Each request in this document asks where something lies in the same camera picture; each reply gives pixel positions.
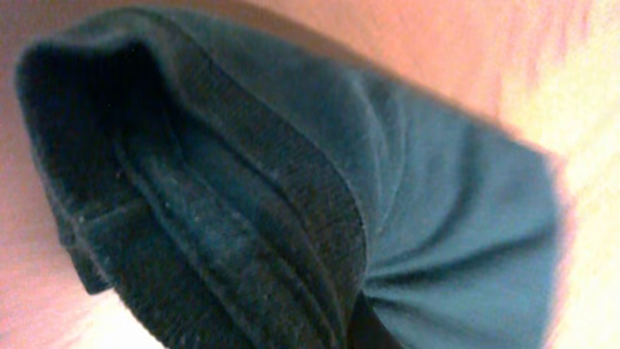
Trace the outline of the dark navy garment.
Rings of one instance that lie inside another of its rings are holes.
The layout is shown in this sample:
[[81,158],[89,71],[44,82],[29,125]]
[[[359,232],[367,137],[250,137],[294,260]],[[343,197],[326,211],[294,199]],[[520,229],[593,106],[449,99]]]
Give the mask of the dark navy garment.
[[169,348],[543,344],[547,165],[462,111],[174,9],[49,36],[15,83],[84,288]]

